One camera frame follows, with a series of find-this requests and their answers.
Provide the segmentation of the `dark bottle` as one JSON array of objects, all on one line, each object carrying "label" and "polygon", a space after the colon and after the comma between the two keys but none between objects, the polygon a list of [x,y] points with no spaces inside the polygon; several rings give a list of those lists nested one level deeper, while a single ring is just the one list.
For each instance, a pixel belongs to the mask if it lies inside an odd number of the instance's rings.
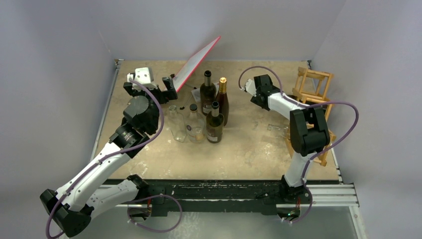
[{"label": "dark bottle", "polygon": [[204,72],[204,82],[200,86],[201,111],[207,115],[211,111],[211,105],[216,96],[216,86],[211,81],[211,71]]}]

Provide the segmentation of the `red wine bottle gold cap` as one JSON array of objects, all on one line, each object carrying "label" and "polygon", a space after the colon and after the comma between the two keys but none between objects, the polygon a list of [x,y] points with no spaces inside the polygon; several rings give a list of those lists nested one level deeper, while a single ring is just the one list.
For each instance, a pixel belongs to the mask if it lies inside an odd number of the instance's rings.
[{"label": "red wine bottle gold cap", "polygon": [[227,78],[221,77],[219,80],[218,93],[215,100],[219,103],[219,112],[224,116],[224,126],[227,125],[229,115],[229,101],[227,97]]}]

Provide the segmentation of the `clear white-label wine bottle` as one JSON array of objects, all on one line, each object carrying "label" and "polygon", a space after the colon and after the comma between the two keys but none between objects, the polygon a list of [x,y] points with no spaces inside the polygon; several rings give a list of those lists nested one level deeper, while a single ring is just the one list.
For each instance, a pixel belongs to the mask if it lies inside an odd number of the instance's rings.
[{"label": "clear white-label wine bottle", "polygon": [[205,120],[196,104],[190,104],[189,110],[185,119],[187,136],[191,142],[200,143],[205,139]]}]

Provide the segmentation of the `green wine bottle bottom row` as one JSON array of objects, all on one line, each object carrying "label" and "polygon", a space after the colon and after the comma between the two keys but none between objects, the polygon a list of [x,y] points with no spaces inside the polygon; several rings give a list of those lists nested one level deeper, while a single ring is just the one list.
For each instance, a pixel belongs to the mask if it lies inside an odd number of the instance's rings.
[{"label": "green wine bottle bottom row", "polygon": [[219,143],[222,140],[223,126],[224,115],[219,112],[219,102],[214,101],[206,116],[207,140],[210,143]]}]

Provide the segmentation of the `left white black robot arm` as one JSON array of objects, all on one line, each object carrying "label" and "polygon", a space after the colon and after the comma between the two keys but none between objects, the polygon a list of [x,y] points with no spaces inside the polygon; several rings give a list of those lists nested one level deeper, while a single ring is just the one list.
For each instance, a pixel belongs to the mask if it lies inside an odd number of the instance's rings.
[{"label": "left white black robot arm", "polygon": [[118,204],[148,199],[148,184],[137,175],[130,175],[118,185],[101,190],[100,186],[117,169],[133,159],[164,128],[164,114],[152,76],[128,76],[125,88],[132,96],[123,112],[121,125],[100,153],[73,179],[57,190],[47,189],[40,200],[49,214],[45,234],[51,239],[52,222],[62,230],[55,238],[66,234],[74,237],[92,219]]}]

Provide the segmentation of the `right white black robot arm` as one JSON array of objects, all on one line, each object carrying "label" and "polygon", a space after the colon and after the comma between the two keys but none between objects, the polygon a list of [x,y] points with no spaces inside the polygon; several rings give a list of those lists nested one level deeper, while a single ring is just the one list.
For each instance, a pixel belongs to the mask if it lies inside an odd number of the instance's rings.
[{"label": "right white black robot arm", "polygon": [[245,90],[251,102],[267,111],[275,111],[289,120],[293,157],[279,184],[280,198],[294,201],[305,190],[312,157],[329,144],[329,130],[322,107],[302,104],[275,87],[269,75],[247,80]]}]

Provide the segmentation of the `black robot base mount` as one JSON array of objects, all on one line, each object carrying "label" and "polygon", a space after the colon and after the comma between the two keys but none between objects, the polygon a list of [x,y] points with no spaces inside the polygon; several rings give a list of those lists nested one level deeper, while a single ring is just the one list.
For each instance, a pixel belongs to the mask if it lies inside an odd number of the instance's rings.
[{"label": "black robot base mount", "polygon": [[147,179],[132,202],[150,205],[154,217],[183,211],[297,218],[312,195],[303,186],[289,189],[281,180]]}]

